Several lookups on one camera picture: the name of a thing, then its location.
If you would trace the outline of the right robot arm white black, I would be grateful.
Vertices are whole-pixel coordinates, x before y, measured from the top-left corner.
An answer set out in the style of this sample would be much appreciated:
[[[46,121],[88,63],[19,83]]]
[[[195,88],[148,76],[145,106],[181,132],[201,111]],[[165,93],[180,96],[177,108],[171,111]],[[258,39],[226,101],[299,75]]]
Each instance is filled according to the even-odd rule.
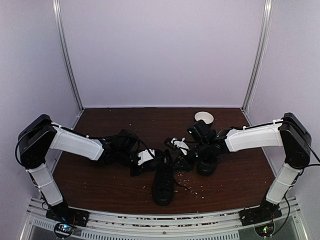
[[[184,139],[173,138],[169,141],[174,149],[181,151],[180,158],[187,165],[186,169],[196,166],[198,174],[210,176],[215,172],[221,155],[247,149],[282,147],[284,163],[260,206],[240,212],[240,217],[249,223],[281,216],[279,203],[301,172],[309,166],[311,155],[316,154],[309,132],[291,112],[268,123],[230,127],[220,132],[211,128],[213,120],[212,115],[201,116],[188,128],[194,139],[193,147],[189,147]]]

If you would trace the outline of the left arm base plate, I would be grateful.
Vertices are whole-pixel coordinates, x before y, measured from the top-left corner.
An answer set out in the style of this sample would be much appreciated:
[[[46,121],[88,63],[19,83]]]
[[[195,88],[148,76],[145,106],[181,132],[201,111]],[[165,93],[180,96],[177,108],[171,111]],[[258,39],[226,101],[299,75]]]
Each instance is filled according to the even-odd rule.
[[[46,211],[45,217],[72,226],[86,227],[90,213],[70,207],[53,207]]]

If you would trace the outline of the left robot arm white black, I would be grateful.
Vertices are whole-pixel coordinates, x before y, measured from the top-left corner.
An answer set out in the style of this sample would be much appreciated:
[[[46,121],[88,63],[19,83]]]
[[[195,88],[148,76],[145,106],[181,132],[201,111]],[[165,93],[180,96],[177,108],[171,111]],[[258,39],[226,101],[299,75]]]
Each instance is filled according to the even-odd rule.
[[[48,150],[58,150],[85,157],[106,165],[114,163],[129,167],[135,175],[144,170],[144,164],[156,159],[156,151],[133,150],[145,143],[133,132],[122,129],[118,134],[91,137],[53,122],[49,115],[41,114],[19,135],[14,155],[25,168],[44,197],[52,214],[61,222],[74,216],[46,164]]]

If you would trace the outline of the black canvas shoe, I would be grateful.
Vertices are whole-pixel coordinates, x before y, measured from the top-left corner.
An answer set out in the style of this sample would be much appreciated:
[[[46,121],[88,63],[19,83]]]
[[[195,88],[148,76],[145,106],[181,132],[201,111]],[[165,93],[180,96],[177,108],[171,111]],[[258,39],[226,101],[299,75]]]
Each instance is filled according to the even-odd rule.
[[[151,193],[154,202],[164,207],[172,202],[175,194],[175,185],[187,191],[191,191],[191,189],[175,180],[173,158],[170,151],[168,149],[165,151],[158,150],[156,153],[159,158],[157,160]]]
[[[217,169],[219,162],[204,162],[199,161],[196,166],[196,171],[199,175],[208,177],[211,176]]]

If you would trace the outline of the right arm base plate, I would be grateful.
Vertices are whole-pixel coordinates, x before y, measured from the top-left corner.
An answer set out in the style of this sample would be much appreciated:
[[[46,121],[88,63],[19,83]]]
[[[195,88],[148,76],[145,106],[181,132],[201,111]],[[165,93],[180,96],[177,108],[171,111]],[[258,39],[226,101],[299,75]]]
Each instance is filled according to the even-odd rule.
[[[263,222],[268,222],[273,219],[281,217],[283,214],[281,210],[268,207],[253,207],[246,208],[239,212],[239,218],[242,226],[255,225]]]

